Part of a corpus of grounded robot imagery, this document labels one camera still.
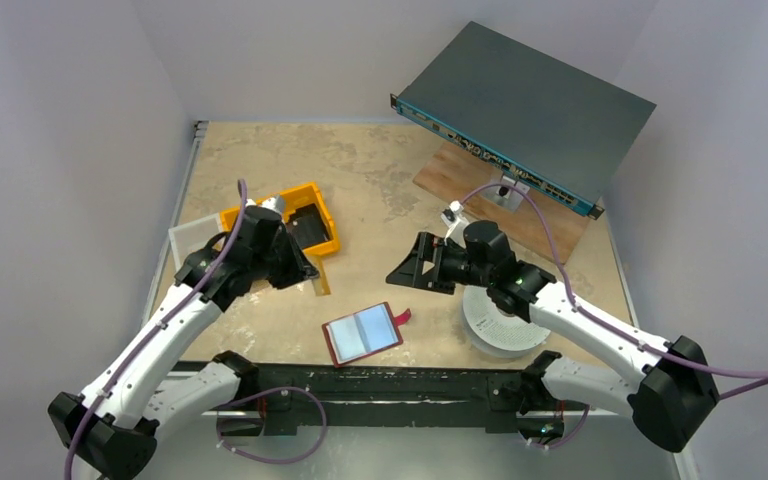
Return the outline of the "orange gold credit card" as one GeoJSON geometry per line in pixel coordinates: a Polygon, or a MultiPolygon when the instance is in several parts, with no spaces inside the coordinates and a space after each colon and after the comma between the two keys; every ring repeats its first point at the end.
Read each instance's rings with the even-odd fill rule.
{"type": "Polygon", "coordinates": [[[326,275],[323,259],[320,256],[313,256],[311,263],[318,271],[318,275],[312,280],[313,289],[316,296],[328,296],[331,294],[331,288],[326,275]]]}

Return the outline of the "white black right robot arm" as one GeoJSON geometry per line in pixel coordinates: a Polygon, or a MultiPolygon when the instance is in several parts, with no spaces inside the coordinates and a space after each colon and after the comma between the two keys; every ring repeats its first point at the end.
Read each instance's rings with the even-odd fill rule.
{"type": "Polygon", "coordinates": [[[521,413],[551,401],[573,401],[632,420],[656,446],[681,452],[720,400],[692,339],[648,334],[614,318],[587,318],[586,302],[567,296],[566,284],[517,258],[492,221],[468,224],[457,243],[421,232],[387,283],[452,294],[457,285],[485,291],[501,313],[557,333],[602,361],[594,367],[547,350],[521,373],[514,391],[521,413]]]}

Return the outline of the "red leather card holder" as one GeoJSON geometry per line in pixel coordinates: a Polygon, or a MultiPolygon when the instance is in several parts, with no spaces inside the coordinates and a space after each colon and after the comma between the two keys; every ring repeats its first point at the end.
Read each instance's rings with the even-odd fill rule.
{"type": "Polygon", "coordinates": [[[322,333],[335,367],[343,367],[400,346],[400,327],[412,318],[405,309],[394,314],[388,302],[372,305],[322,325],[322,333]]]}

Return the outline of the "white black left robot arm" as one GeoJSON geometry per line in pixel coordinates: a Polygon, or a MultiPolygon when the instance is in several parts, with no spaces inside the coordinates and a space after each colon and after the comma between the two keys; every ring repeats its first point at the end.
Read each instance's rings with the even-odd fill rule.
{"type": "Polygon", "coordinates": [[[67,449],[63,476],[81,459],[106,479],[133,479],[162,437],[214,407],[244,409],[263,397],[259,370],[224,352],[189,379],[160,385],[181,355],[264,281],[281,290],[318,277],[274,202],[248,203],[228,232],[190,253],[153,316],[80,393],[59,393],[48,415],[67,449]]]}

